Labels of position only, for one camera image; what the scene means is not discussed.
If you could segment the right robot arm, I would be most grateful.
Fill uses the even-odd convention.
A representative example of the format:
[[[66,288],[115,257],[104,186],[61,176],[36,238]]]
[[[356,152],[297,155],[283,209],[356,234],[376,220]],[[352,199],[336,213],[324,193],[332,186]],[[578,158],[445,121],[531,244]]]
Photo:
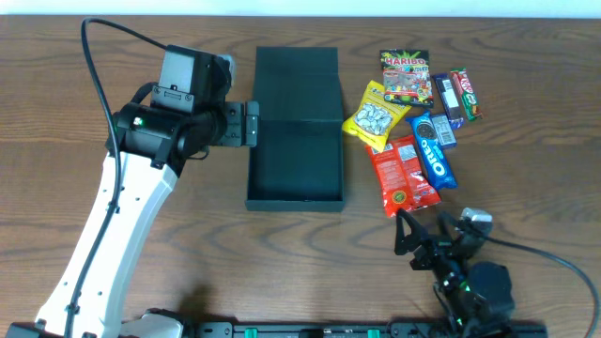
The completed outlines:
[[[466,207],[457,219],[441,212],[438,235],[429,234],[402,208],[395,221],[394,253],[412,253],[411,268],[430,270],[435,276],[433,290],[446,320],[431,330],[432,337],[492,337],[511,331],[516,304],[508,269],[489,261],[469,263],[493,228],[488,212]]]

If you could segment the red snack bag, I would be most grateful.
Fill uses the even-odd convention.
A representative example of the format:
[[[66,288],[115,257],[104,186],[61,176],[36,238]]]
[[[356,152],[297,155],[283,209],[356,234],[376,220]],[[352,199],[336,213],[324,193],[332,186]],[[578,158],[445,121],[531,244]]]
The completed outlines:
[[[387,217],[393,218],[399,209],[411,212],[441,202],[422,172],[412,135],[392,140],[382,152],[370,146],[365,149],[378,178]]]

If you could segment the Haribo gummy candy bag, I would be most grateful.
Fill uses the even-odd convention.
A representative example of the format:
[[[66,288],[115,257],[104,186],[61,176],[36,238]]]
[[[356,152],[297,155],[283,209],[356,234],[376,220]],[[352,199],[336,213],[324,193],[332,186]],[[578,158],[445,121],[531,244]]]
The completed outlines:
[[[434,106],[427,50],[385,49],[379,55],[386,101],[422,108]]]

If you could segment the yellow seed snack bag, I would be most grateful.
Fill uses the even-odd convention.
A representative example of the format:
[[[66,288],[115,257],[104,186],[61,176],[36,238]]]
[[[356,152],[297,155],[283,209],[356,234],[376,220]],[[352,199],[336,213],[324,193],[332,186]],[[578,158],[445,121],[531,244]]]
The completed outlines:
[[[382,152],[388,144],[391,130],[409,110],[408,105],[386,101],[384,85],[370,81],[357,111],[343,122],[342,131]]]

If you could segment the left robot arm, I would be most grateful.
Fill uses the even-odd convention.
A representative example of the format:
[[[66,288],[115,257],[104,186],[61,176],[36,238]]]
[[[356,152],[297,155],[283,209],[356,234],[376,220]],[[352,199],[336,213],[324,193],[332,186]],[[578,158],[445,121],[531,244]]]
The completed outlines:
[[[69,264],[33,322],[9,337],[193,337],[195,325],[168,310],[122,320],[131,276],[159,210],[188,160],[213,146],[255,146],[255,101],[228,102],[235,62],[169,45],[160,79],[139,88],[110,118],[95,203]]]

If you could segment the dark green gift box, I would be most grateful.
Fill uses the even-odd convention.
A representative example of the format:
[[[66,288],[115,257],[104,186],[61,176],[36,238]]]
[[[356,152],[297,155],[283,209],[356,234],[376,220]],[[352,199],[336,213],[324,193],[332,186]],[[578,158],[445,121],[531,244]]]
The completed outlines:
[[[340,212],[345,206],[344,104],[333,47],[259,47],[250,150],[250,211]]]

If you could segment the blue Oreo cookie pack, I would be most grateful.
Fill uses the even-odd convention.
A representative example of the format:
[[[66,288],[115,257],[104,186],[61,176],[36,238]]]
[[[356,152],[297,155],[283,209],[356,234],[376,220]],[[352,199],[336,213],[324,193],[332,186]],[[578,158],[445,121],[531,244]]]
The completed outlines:
[[[437,191],[456,189],[455,175],[446,160],[430,113],[425,111],[421,115],[407,117],[406,121],[412,128],[430,185]]]

